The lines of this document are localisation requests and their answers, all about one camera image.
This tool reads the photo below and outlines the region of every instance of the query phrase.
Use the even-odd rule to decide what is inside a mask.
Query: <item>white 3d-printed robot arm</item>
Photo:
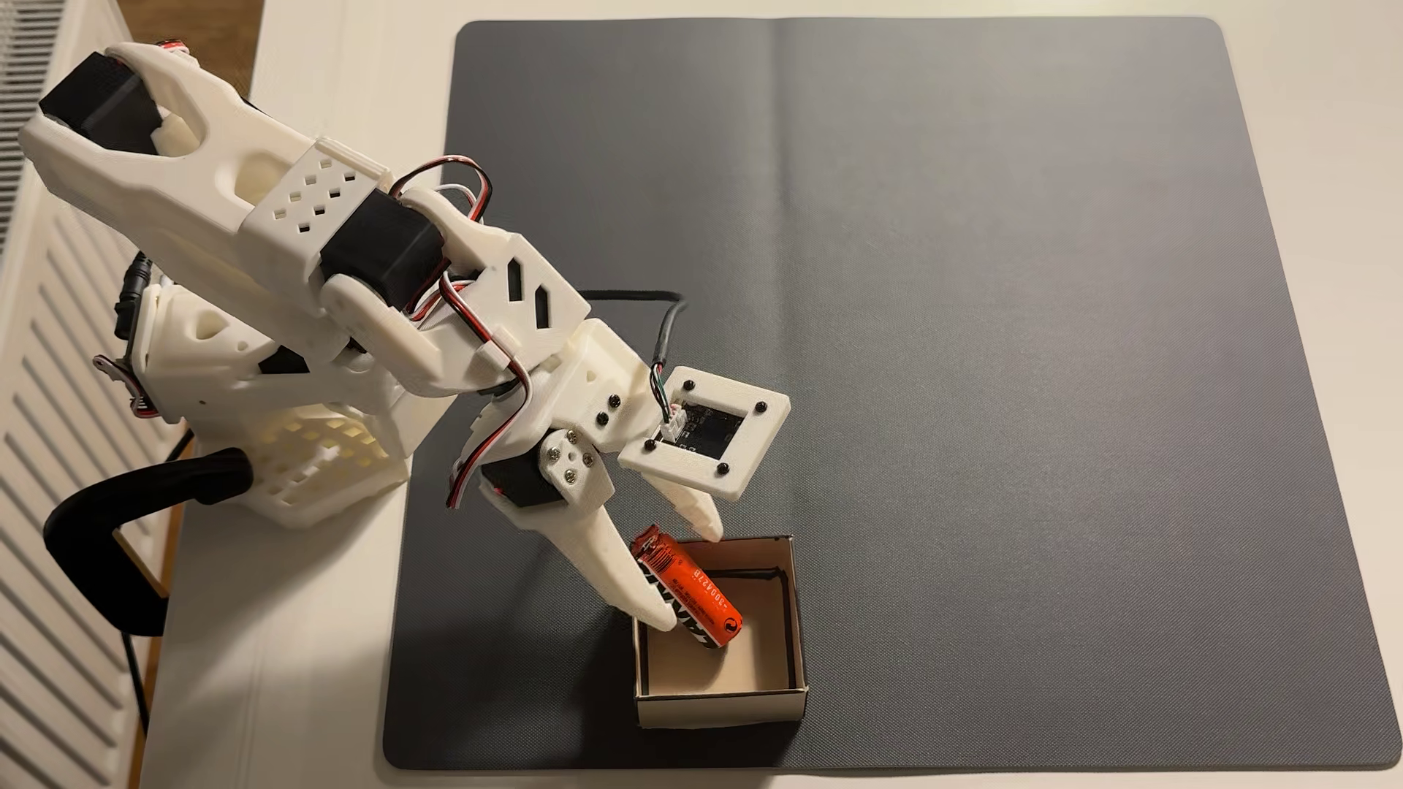
[[[716,541],[711,494],[744,493],[786,396],[687,368],[664,385],[662,359],[586,320],[522,236],[478,222],[485,173],[470,215],[432,190],[401,197],[384,167],[268,118],[184,51],[93,55],[41,108],[20,138],[49,190],[177,282],[145,289],[128,355],[104,369],[139,416],[247,453],[253,487],[231,501],[311,525],[404,482],[453,396],[495,387],[449,504],[481,469],[494,507],[607,602],[675,623],[605,510],[600,455]]]

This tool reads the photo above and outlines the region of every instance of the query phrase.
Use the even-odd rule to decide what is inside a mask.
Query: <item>table surface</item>
[[[1403,4],[1389,0],[676,3],[666,15],[1207,15],[1223,31],[1385,665],[1403,675]],[[267,0],[254,101],[405,171],[442,153],[478,18],[659,15],[641,1]],[[380,754],[404,489],[309,531],[192,507],[143,786],[648,786],[650,774],[401,772]],[[1400,706],[1397,687],[1395,706]],[[1393,786],[1372,772],[852,775],[859,786]],[[836,778],[682,772],[676,786]]]

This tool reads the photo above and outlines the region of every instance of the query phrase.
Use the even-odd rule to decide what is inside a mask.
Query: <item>battery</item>
[[[658,524],[634,538],[633,557],[648,581],[662,592],[662,599],[672,605],[678,622],[704,646],[721,649],[741,632],[741,612],[687,556],[686,549],[658,529]]]

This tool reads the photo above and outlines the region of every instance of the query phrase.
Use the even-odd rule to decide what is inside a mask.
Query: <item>desk mat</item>
[[[410,769],[1378,767],[1399,727],[1223,39],[1197,18],[474,22],[449,152],[794,411],[803,723],[644,731],[629,622],[414,462]],[[466,171],[446,180],[474,183]],[[599,305],[647,355],[661,306]],[[626,538],[666,503],[610,466]]]

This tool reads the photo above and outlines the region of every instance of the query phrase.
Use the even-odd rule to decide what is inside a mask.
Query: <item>open box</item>
[[[685,628],[664,633],[634,619],[638,726],[707,729],[804,717],[794,538],[682,545],[745,623],[724,649],[707,649]]]

